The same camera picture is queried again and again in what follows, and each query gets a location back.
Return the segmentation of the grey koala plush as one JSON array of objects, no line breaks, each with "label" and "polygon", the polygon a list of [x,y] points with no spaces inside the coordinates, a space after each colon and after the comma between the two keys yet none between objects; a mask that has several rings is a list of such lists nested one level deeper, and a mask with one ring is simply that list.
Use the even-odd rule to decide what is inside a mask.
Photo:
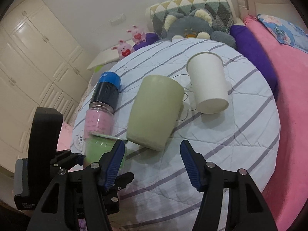
[{"label": "grey koala plush", "polygon": [[233,49],[237,48],[236,40],[228,33],[217,30],[216,21],[206,9],[196,9],[189,15],[169,13],[163,29],[162,40],[204,39],[224,43]]}]

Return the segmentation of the blue-lidded pink jar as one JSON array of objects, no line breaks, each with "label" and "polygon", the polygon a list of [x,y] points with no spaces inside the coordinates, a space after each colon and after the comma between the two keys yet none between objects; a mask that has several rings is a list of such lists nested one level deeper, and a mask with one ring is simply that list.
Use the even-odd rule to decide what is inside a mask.
[{"label": "blue-lidded pink jar", "polygon": [[118,74],[111,71],[102,73],[86,111],[84,139],[88,139],[91,132],[111,134],[120,85]]}]

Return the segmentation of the green-lidded pink jar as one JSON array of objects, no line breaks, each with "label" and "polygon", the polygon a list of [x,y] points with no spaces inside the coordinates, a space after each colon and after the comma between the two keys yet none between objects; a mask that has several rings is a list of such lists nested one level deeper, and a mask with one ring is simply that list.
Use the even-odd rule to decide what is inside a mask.
[{"label": "green-lidded pink jar", "polygon": [[98,162],[104,153],[111,151],[117,140],[117,137],[89,132],[89,137],[85,139],[84,167]]}]

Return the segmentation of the white wall socket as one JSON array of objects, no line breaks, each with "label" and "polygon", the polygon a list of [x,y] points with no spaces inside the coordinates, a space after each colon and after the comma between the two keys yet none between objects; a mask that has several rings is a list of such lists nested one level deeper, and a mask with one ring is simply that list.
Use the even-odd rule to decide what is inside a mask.
[{"label": "white wall socket", "polygon": [[117,18],[113,18],[109,21],[110,25],[115,27],[126,21],[126,14],[122,13]]}]

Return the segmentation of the white paper cup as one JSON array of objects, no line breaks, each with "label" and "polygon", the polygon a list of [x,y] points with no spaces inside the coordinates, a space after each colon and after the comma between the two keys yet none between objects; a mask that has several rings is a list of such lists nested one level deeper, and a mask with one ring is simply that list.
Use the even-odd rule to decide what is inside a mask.
[{"label": "white paper cup", "polygon": [[211,52],[198,53],[188,60],[186,70],[198,112],[216,114],[228,108],[228,86],[219,55]]}]

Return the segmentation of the purple blanket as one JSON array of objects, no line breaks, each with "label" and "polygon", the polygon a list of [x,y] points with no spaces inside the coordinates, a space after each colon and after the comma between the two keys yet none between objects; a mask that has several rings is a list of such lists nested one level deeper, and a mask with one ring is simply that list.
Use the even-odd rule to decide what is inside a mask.
[{"label": "purple blanket", "polygon": [[230,34],[236,40],[238,52],[260,71],[270,86],[274,99],[277,100],[279,94],[278,78],[262,45],[246,26],[233,25]]}]

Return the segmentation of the cream wooden headboard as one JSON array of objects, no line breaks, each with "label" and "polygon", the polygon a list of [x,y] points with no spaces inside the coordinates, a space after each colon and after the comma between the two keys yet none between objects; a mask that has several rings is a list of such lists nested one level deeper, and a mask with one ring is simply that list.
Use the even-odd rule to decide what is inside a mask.
[{"label": "cream wooden headboard", "polygon": [[239,16],[244,19],[248,15],[271,15],[296,23],[301,16],[290,0],[238,0]]}]

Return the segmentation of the blue cartoon pillow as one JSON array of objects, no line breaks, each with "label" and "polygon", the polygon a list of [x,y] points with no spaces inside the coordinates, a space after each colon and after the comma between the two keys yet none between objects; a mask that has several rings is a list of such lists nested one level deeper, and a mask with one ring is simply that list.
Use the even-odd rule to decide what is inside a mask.
[{"label": "blue cartoon pillow", "polygon": [[307,34],[302,28],[275,16],[258,14],[257,19],[279,43],[292,46],[307,53]]}]

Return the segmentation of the cream bedside table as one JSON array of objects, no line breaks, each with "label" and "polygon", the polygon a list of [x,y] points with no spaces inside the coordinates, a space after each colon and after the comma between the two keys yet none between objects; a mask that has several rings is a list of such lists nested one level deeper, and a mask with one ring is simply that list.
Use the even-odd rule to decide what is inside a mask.
[{"label": "cream bedside table", "polygon": [[92,70],[97,66],[103,66],[111,62],[116,62],[119,60],[119,55],[116,50],[107,49],[100,52],[91,64],[87,67],[87,70]]}]

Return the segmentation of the pink bunny plush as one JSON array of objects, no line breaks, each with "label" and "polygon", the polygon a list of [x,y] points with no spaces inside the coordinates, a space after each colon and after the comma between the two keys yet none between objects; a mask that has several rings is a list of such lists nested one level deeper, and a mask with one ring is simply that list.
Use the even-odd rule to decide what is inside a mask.
[{"label": "pink bunny plush", "polygon": [[123,58],[127,57],[131,53],[135,52],[135,49],[132,45],[128,44],[124,40],[119,40],[117,46],[111,47],[111,50],[117,50],[119,55],[119,60],[122,60]]},{"label": "pink bunny plush", "polygon": [[146,33],[142,28],[133,25],[131,29],[126,30],[126,32],[131,33],[132,41],[139,45],[142,42],[146,42]]}]

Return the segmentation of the pink bunny plush front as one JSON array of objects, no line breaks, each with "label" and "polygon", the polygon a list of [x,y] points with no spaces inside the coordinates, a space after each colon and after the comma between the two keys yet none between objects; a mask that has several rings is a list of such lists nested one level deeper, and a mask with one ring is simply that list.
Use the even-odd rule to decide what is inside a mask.
[{"label": "pink bunny plush front", "polygon": [[128,44],[124,40],[119,40],[117,46],[111,47],[111,50],[117,50],[119,55],[119,60],[122,60],[123,58],[127,57],[131,53],[135,52],[135,49],[132,45]]}]

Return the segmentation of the pink bed blanket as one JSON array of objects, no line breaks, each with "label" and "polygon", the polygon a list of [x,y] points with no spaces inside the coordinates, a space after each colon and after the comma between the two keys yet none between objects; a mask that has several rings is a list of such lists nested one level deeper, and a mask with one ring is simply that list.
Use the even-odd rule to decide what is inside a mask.
[{"label": "pink bed blanket", "polygon": [[263,191],[278,230],[287,230],[307,201],[307,53],[280,44],[253,17],[244,23],[267,53],[278,77],[280,141],[276,169]]}]

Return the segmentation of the pale green plastic cup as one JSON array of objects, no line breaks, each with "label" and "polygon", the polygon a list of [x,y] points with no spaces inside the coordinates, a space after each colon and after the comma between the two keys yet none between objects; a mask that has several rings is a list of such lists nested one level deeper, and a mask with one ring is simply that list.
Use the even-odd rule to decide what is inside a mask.
[{"label": "pale green plastic cup", "polygon": [[176,125],[184,98],[183,87],[162,75],[146,76],[131,108],[127,139],[162,151]]}]

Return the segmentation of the cream wardrobe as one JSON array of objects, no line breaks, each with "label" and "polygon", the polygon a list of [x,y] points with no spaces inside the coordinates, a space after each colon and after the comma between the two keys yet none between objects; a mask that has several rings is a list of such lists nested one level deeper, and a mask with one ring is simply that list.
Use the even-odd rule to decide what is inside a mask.
[{"label": "cream wardrobe", "polygon": [[1,167],[13,172],[27,156],[37,107],[72,119],[91,62],[43,0],[25,0],[1,20]]}]

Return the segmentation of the pink bunny plush rear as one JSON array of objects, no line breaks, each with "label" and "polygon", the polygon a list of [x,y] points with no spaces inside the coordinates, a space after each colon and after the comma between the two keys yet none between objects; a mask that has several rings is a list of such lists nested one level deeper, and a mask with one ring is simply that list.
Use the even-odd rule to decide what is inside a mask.
[{"label": "pink bunny plush rear", "polygon": [[142,28],[133,25],[131,29],[126,30],[126,32],[131,33],[132,41],[139,45],[142,42],[146,42],[146,33]]}]

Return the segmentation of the triangle-patterned pillow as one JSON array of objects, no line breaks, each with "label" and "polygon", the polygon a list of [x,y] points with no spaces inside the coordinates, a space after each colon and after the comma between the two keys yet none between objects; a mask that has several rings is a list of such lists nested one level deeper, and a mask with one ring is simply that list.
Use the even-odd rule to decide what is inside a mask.
[{"label": "triangle-patterned pillow", "polygon": [[216,21],[217,29],[230,32],[236,22],[236,14],[231,0],[169,0],[146,9],[147,28],[160,38],[166,35],[164,20],[169,13],[189,15],[196,9],[206,9]]}]

